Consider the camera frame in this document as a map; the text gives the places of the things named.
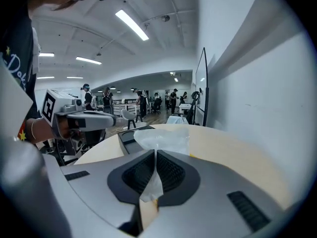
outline floor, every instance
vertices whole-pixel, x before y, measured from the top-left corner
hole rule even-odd
[[[148,125],[151,124],[162,124],[166,123],[168,117],[171,115],[171,112],[166,111],[164,107],[161,108],[161,114],[147,114],[147,116],[143,119]],[[114,126],[106,129],[106,138],[117,135],[119,132],[123,131],[122,126]]]

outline hair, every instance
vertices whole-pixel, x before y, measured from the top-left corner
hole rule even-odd
[[[70,0],[68,2],[65,2],[65,3],[59,5],[57,8],[53,9],[53,11],[64,10],[66,8],[69,8],[69,7],[73,6],[76,3],[77,3],[77,1]]]

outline white chair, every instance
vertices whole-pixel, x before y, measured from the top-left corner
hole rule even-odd
[[[135,123],[134,122],[134,119],[136,119],[136,115],[134,114],[131,114],[129,111],[127,111],[126,109],[122,109],[121,110],[121,115],[122,115],[122,118],[124,120],[127,120],[128,121],[128,126],[123,128],[124,130],[129,130],[130,129],[130,123],[132,122],[134,128],[140,128],[140,127],[144,127],[144,126],[147,126],[148,124],[146,122],[137,122]]]

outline desk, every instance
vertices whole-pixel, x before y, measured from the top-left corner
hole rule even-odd
[[[189,110],[191,108],[192,104],[181,104],[179,105],[179,112],[184,113],[184,110]]]
[[[191,155],[231,168],[268,193],[283,209],[291,205],[291,196],[281,172],[268,155],[255,146],[208,127],[187,124],[157,124],[152,127],[169,131],[188,128]],[[119,139],[114,135],[86,152],[75,165],[121,156]]]

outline ceiling light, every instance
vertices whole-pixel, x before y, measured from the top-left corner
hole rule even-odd
[[[143,41],[149,39],[149,37],[145,34],[145,32],[143,32],[137,23],[135,23],[134,20],[130,18],[130,16],[123,10],[118,11],[115,15],[119,17],[124,23],[126,23],[137,35],[139,35]]]
[[[40,53],[39,57],[54,57],[54,53]]]
[[[46,79],[46,78],[55,78],[55,77],[37,77],[37,79]]]
[[[67,78],[78,78],[78,79],[83,79],[83,77],[67,77]]]
[[[76,57],[76,60],[80,60],[80,61],[87,61],[87,62],[91,62],[91,63],[95,63],[95,64],[102,64],[99,61],[94,61],[94,60],[90,60],[90,59],[86,59],[86,58],[80,58],[80,57]]]

